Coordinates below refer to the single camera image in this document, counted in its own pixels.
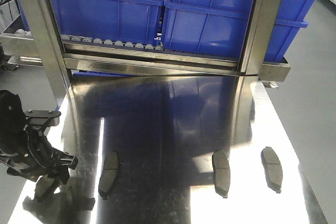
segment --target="stainless steel frame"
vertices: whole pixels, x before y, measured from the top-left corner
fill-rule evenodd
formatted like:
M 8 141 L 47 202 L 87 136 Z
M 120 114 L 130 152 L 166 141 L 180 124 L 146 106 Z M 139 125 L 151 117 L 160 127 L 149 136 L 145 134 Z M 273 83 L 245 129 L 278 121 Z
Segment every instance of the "stainless steel frame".
M 255 0 L 245 39 L 239 71 L 259 74 L 263 64 L 281 0 Z
M 181 52 L 61 41 L 50 0 L 20 2 L 34 39 L 14 35 L 14 28 L 20 26 L 21 22 L 13 22 L 1 34 L 4 51 L 13 56 L 12 63 L 43 66 L 58 104 L 70 84 L 69 69 L 113 71 L 142 76 L 260 75 L 267 81 L 283 81 L 290 69 L 286 63 L 262 63 L 281 0 L 254 0 L 240 62 Z
M 58 31 L 50 0 L 20 0 L 34 34 L 37 51 L 60 106 L 70 87 L 68 70 L 63 61 L 64 47 Z

